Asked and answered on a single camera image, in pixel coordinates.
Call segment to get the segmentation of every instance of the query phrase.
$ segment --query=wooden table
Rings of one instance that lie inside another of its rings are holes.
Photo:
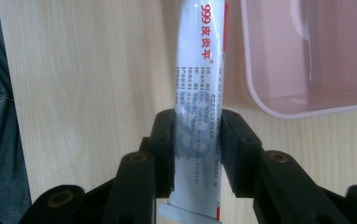
[[[154,116],[174,106],[179,4],[0,0],[33,200],[62,184],[106,182]],[[294,120],[262,112],[245,83],[239,3],[230,4],[224,107],[265,149],[291,154],[317,184],[345,194],[357,184],[357,111]],[[251,203],[235,198],[223,174],[222,222],[256,223]]]

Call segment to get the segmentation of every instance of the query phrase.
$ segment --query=pink plastic container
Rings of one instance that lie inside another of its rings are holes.
[[[357,109],[357,1],[242,0],[250,94],[283,119]]]

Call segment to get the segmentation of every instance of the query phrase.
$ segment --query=plastic box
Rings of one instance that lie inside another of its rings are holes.
[[[283,119],[357,109],[357,1],[242,0],[250,94]]]

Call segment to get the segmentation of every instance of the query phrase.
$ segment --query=light wood surface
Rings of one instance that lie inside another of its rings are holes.
[[[179,0],[0,0],[0,14],[33,200],[62,184],[90,190],[138,150],[154,116],[174,106]],[[265,149],[291,154],[341,195],[357,184],[357,111],[276,119],[248,96],[240,7],[230,1],[224,107]],[[221,221],[257,223],[225,174]],[[169,223],[163,218],[158,223]]]

